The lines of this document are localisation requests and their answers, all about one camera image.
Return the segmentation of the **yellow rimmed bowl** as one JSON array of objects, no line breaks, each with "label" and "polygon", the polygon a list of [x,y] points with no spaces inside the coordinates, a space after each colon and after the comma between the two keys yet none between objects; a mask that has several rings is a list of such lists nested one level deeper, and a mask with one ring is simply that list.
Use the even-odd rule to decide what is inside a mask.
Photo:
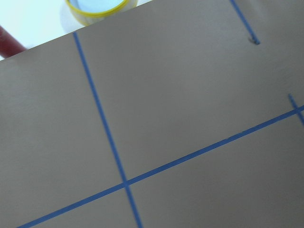
[{"label": "yellow rimmed bowl", "polygon": [[137,0],[66,0],[71,14],[82,25],[89,26],[137,6]]}]

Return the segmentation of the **red cylinder tube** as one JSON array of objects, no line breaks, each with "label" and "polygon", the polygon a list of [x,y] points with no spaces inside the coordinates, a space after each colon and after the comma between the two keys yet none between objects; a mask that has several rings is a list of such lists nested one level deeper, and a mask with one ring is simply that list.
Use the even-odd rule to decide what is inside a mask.
[{"label": "red cylinder tube", "polygon": [[26,50],[9,32],[0,27],[0,55],[3,58],[9,58]]}]

